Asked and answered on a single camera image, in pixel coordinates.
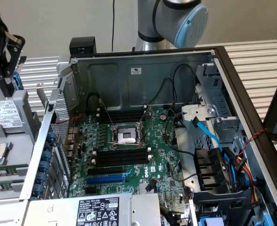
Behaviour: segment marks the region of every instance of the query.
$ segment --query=green circuit board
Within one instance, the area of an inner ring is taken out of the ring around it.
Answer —
[[[117,194],[117,193],[133,193],[140,194],[145,185],[151,179],[157,182],[157,193],[160,204],[167,206],[174,211],[183,211],[184,203],[179,201],[179,196],[184,196],[184,187],[182,182],[177,182],[167,173],[167,163],[170,168],[179,161],[179,153],[172,150],[165,142],[163,133],[165,133],[166,122],[159,119],[161,113],[168,115],[168,110],[162,108],[153,108],[153,123],[150,117],[144,122],[144,128],[147,129],[152,124],[150,131],[144,138],[145,144],[151,145],[152,160],[149,164],[124,166],[123,172],[128,173],[125,182],[122,183],[106,183],[96,184],[97,193],[101,194]],[[88,177],[87,170],[94,168],[91,164],[92,150],[98,147],[101,151],[110,151],[110,144],[112,141],[112,131],[110,124],[99,125],[94,120],[94,117],[86,117],[78,122],[78,127],[83,131],[79,137],[78,144],[85,143],[86,150],[81,154],[81,159],[78,159],[77,153],[73,153],[71,160],[72,181],[69,189],[69,197],[87,196],[85,188],[86,178]],[[171,142],[172,139],[172,120],[169,122],[167,135]],[[174,172],[175,177],[182,179],[182,172],[176,168]]]

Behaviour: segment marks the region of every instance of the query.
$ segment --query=motherboard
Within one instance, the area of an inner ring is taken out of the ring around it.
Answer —
[[[183,212],[183,183],[171,177],[173,173],[175,178],[183,178],[179,167],[172,172],[179,161],[179,153],[167,144],[167,141],[176,144],[172,120],[165,131],[168,111],[152,108],[142,122],[142,129],[138,129],[136,122],[124,122],[114,123],[115,131],[110,121],[104,123],[97,114],[81,117],[72,129],[77,132],[72,134],[72,141],[78,148],[70,156],[69,197],[158,193],[161,205]],[[142,154],[138,152],[141,150],[147,159],[134,158]]]

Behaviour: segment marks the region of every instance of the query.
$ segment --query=barcode label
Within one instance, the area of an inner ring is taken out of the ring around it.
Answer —
[[[0,124],[4,129],[22,127],[22,122],[13,100],[0,101]]]

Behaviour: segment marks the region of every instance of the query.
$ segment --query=power supply label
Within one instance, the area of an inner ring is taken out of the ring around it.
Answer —
[[[22,122],[13,100],[0,101],[0,124],[3,128],[22,127]]]
[[[118,226],[119,197],[79,201],[76,226]]]

